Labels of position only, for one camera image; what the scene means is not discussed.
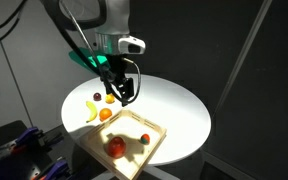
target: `toy fruit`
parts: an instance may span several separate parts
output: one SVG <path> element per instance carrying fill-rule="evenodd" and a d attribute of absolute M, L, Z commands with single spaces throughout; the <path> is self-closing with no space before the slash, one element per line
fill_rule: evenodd
<path fill-rule="evenodd" d="M 102 99 L 101 94 L 100 93 L 95 93 L 93 95 L 93 99 L 94 99 L 94 101 L 100 101 Z"/>
<path fill-rule="evenodd" d="M 91 115 L 86 122 L 93 121 L 97 116 L 96 106 L 91 101 L 86 101 L 86 106 L 90 109 Z"/>
<path fill-rule="evenodd" d="M 108 104 L 112 104 L 115 101 L 115 97 L 113 94 L 108 94 L 105 96 L 105 102 Z"/>
<path fill-rule="evenodd" d="M 113 137 L 107 146 L 107 154 L 113 158 L 120 158 L 125 154 L 126 143 L 119 137 Z"/>
<path fill-rule="evenodd" d="M 141 136 L 141 142 L 143 144 L 149 144 L 150 143 L 150 136 L 148 134 L 143 134 Z"/>
<path fill-rule="evenodd" d="M 99 116 L 100 116 L 100 120 L 103 122 L 104 120 L 112 116 L 112 111 L 109 108 L 103 108 L 100 111 Z"/>

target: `black cable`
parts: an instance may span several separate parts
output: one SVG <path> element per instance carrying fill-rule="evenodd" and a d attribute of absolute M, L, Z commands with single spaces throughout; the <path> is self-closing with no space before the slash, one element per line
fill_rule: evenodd
<path fill-rule="evenodd" d="M 16 21 L 14 22 L 14 24 L 12 25 L 12 27 L 2 36 L 0 37 L 0 41 L 2 41 L 4 38 L 6 38 L 6 36 L 8 36 L 16 27 L 16 25 L 18 24 L 20 19 L 16 19 Z"/>
<path fill-rule="evenodd" d="M 113 94 L 113 96 L 117 100 L 119 100 L 121 103 L 124 103 L 124 104 L 130 104 L 130 103 L 134 102 L 136 100 L 137 96 L 139 95 L 140 88 L 141 88 L 141 72 L 140 72 L 140 69 L 138 68 L 138 66 L 134 62 L 129 61 L 129 60 L 126 60 L 126 61 L 131 63 L 131 64 L 133 64 L 136 67 L 136 69 L 137 69 L 138 83 L 137 83 L 137 90 L 136 90 L 135 96 L 129 101 L 128 100 L 124 100 L 120 96 L 118 96 L 118 94 L 114 91 L 114 89 L 112 88 L 111 84 L 107 80 L 104 81 L 104 83 L 108 83 L 106 87 L 108 87 L 110 92 Z"/>
<path fill-rule="evenodd" d="M 15 27 L 17 26 L 17 24 L 18 24 L 18 22 L 19 22 L 19 20 L 20 20 L 22 11 L 23 11 L 23 9 L 24 9 L 23 7 L 24 7 L 24 5 L 25 5 L 26 2 L 27 2 L 27 0 L 23 0 L 23 1 L 21 2 L 21 4 L 16 8 L 16 10 L 11 14 L 11 16 L 8 17 L 7 20 L 0 25 L 0 28 L 2 28 L 2 27 L 5 26 L 7 23 L 9 23 L 9 21 L 12 20 L 12 19 L 14 18 L 14 16 L 17 14 L 17 18 L 16 18 L 14 24 L 11 26 L 11 28 L 10 28 L 2 37 L 0 37 L 0 42 L 1 42 L 4 38 L 6 38 L 6 37 L 15 29 Z"/>
<path fill-rule="evenodd" d="M 15 17 L 15 15 L 18 14 L 22 10 L 26 2 L 27 0 L 23 0 L 19 4 L 19 6 L 15 9 L 15 11 L 0 25 L 0 29 L 3 28 L 5 25 L 7 25 Z"/>
<path fill-rule="evenodd" d="M 106 1 L 105 0 L 98 0 L 100 5 L 100 16 L 98 18 L 95 18 L 93 20 L 86 20 L 86 21 L 78 21 L 80 24 L 85 24 L 90 27 L 85 28 L 91 28 L 96 27 L 99 25 L 102 25 L 106 21 Z M 59 0 L 41 0 L 41 2 L 44 5 L 44 8 L 49 15 L 49 17 L 54 22 L 55 26 L 63 36 L 63 38 L 66 40 L 66 42 L 70 45 L 70 47 L 73 49 L 73 51 L 81 58 L 81 60 L 85 63 L 85 65 L 90 68 L 93 72 L 95 72 L 97 75 L 100 76 L 99 69 L 95 68 L 89 61 L 89 59 L 82 53 L 82 51 L 78 48 L 78 46 L 75 44 L 73 39 L 70 37 L 66 29 L 73 30 L 75 28 L 69 28 L 68 26 L 73 26 L 73 23 L 68 19 L 60 10 L 59 7 Z"/>

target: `wooden box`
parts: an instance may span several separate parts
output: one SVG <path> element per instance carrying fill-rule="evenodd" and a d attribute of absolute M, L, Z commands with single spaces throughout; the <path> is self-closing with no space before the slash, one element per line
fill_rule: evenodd
<path fill-rule="evenodd" d="M 150 136 L 144 145 L 143 134 Z M 108 142 L 120 136 L 126 143 L 123 157 L 115 159 L 106 153 Z M 119 179 L 136 179 L 166 136 L 166 129 L 144 119 L 131 110 L 122 109 L 80 138 L 81 145 Z"/>

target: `apple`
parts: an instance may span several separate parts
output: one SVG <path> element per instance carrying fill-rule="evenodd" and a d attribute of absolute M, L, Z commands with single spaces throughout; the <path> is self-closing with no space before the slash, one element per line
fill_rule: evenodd
<path fill-rule="evenodd" d="M 115 159 L 124 156 L 126 150 L 126 143 L 119 137 L 113 137 L 108 143 L 107 154 Z"/>

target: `yellow banana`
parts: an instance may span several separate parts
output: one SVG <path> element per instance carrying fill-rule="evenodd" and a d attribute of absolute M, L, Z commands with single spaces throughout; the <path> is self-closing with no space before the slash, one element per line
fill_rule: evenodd
<path fill-rule="evenodd" d="M 91 122 L 93 121 L 96 116 L 97 116 L 97 109 L 94 103 L 92 103 L 91 101 L 86 101 L 86 106 L 90 109 L 91 111 L 91 115 L 90 118 L 86 121 L 86 122 Z"/>

